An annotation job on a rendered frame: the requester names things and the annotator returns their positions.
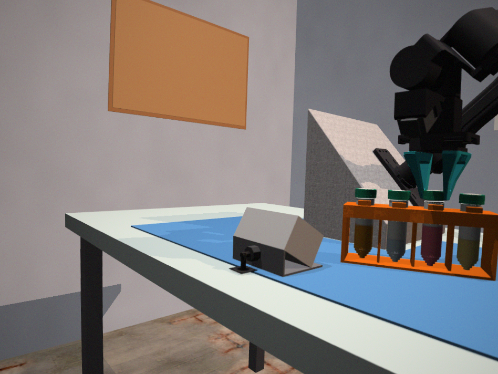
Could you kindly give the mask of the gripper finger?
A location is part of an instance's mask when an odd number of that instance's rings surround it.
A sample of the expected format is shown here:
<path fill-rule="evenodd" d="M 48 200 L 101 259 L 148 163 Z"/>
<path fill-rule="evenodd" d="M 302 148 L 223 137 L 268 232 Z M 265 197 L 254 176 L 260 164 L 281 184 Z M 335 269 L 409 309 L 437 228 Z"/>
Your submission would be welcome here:
<path fill-rule="evenodd" d="M 423 198 L 423 190 L 428 190 L 432 153 L 404 152 L 403 156 L 414 176 L 420 198 Z"/>
<path fill-rule="evenodd" d="M 448 201 L 455 184 L 471 158 L 471 153 L 463 151 L 442 151 L 443 196 Z"/>

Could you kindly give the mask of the blue bench mat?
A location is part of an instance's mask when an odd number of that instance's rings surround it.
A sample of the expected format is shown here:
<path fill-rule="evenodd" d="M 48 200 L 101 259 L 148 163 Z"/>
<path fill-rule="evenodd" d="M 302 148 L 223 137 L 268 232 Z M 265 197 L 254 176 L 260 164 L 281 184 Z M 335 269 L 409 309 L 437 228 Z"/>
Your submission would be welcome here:
<path fill-rule="evenodd" d="M 233 266 L 242 216 L 131 227 Z M 320 268 L 281 277 L 251 272 L 332 303 L 498 361 L 496 281 L 341 263 L 341 241 L 324 238 Z"/>

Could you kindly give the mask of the green screw cap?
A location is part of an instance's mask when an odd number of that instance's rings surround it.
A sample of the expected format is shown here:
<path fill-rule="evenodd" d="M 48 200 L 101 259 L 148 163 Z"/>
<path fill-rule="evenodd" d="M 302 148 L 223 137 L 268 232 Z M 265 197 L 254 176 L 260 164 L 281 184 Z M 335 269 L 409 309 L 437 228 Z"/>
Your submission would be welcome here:
<path fill-rule="evenodd" d="M 444 201 L 443 191 L 438 190 L 423 190 L 423 199 Z"/>
<path fill-rule="evenodd" d="M 376 198 L 377 190 L 376 189 L 355 189 L 355 197 L 357 198 Z"/>
<path fill-rule="evenodd" d="M 388 190 L 388 199 L 391 200 L 410 200 L 411 191 Z"/>
<path fill-rule="evenodd" d="M 463 193 L 460 193 L 460 195 L 459 195 L 459 203 L 484 205 L 484 203 L 485 203 L 485 195 L 481 195 L 481 194 L 463 194 Z"/>

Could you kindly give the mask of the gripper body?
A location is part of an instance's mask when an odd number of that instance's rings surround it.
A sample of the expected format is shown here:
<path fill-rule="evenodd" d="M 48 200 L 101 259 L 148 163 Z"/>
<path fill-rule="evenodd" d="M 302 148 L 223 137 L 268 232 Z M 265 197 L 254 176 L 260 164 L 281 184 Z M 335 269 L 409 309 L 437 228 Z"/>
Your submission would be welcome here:
<path fill-rule="evenodd" d="M 398 135 L 398 144 L 409 143 L 409 152 L 468 152 L 466 144 L 480 144 L 480 135 L 470 132 L 426 133 L 420 136 Z"/>

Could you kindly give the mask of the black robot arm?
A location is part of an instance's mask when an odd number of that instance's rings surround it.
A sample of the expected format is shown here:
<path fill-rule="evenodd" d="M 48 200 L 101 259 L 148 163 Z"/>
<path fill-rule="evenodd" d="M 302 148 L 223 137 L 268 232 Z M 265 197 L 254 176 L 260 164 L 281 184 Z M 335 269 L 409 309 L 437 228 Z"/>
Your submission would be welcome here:
<path fill-rule="evenodd" d="M 401 135 L 476 134 L 498 115 L 498 76 L 462 108 L 462 69 L 479 82 L 498 72 L 498 9 L 469 11 L 440 40 L 424 34 L 395 55 L 391 80 L 409 90 L 395 92 L 394 119 Z M 399 188 L 411 191 L 412 205 L 424 206 L 407 162 L 399 165 L 387 149 L 375 148 L 373 153 Z"/>

